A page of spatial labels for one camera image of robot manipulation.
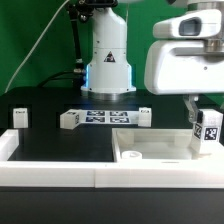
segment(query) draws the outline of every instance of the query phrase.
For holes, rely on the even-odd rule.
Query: green screen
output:
[[[62,0],[1,0],[0,7],[0,94],[28,54]],[[179,16],[184,9],[173,8],[165,0],[145,0],[119,4],[114,11],[126,19],[128,10],[127,59],[133,67],[133,85],[144,89],[144,69],[149,47],[155,41],[152,28],[156,22]],[[92,24],[79,23],[84,63],[92,57]],[[50,75],[71,70],[75,50],[68,14],[63,9],[19,72],[11,88],[36,86]],[[71,86],[71,82],[54,81],[49,86]]]

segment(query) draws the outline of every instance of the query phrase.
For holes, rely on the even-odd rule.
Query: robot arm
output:
[[[187,7],[187,0],[166,0],[168,4],[175,7],[185,8]]]
[[[224,0],[167,0],[185,15],[155,24],[160,39],[149,49],[145,86],[154,94],[183,94],[189,120],[197,121],[200,93],[224,92]]]

